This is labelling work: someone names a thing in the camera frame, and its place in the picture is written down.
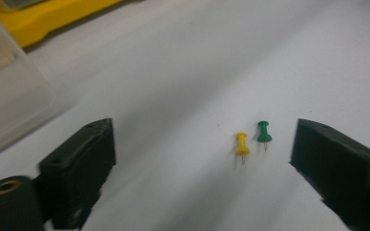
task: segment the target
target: white surface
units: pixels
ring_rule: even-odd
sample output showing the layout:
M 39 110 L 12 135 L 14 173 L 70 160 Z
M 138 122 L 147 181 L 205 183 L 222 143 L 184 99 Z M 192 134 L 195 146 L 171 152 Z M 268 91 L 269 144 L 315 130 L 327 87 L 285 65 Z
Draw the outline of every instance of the white surface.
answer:
M 370 0 L 148 0 L 29 57 L 70 109 L 3 152 L 0 179 L 112 117 L 119 162 L 84 230 L 347 230 L 288 161 L 299 117 L 370 147 Z

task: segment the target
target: push pin needle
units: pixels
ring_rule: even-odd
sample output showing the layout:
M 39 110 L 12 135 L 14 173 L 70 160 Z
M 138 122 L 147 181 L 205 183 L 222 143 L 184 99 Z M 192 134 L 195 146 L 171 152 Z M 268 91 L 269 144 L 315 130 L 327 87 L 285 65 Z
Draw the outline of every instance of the push pin needle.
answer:
M 236 148 L 236 155 L 242 157 L 242 165 L 244 166 L 246 163 L 246 156 L 248 156 L 251 151 L 246 147 L 246 134 L 245 133 L 238 133 L 236 134 L 236 138 L 238 140 L 238 146 Z
M 257 137 L 258 142 L 264 142 L 264 152 L 267 152 L 267 143 L 272 140 L 272 137 L 267 133 L 268 121 L 260 121 L 257 123 L 260 128 L 260 135 Z

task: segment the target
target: plastic box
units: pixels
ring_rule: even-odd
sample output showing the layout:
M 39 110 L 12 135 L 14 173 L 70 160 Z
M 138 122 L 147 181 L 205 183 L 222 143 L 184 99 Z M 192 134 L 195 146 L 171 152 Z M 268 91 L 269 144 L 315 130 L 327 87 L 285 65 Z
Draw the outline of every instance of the plastic box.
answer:
M 0 24 L 0 149 L 54 112 L 54 91 Z

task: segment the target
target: yellow case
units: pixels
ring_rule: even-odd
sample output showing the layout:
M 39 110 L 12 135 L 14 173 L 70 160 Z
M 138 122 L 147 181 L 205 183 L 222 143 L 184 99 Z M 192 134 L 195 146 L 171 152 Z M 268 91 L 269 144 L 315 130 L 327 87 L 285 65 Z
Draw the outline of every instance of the yellow case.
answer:
M 0 21 L 21 47 L 51 31 L 122 0 L 48 0 L 14 12 L 0 10 Z

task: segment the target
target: black plastic part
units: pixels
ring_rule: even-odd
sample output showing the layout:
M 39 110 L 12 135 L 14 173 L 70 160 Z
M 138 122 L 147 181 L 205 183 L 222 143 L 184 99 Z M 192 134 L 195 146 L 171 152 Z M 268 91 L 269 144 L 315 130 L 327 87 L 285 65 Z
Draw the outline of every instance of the black plastic part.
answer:
M 0 180 L 0 231 L 43 231 L 32 181 L 25 176 Z
M 35 180 L 44 219 L 81 229 L 116 164 L 112 119 L 90 123 L 40 162 Z
M 291 165 L 351 230 L 370 231 L 370 149 L 327 125 L 300 119 Z

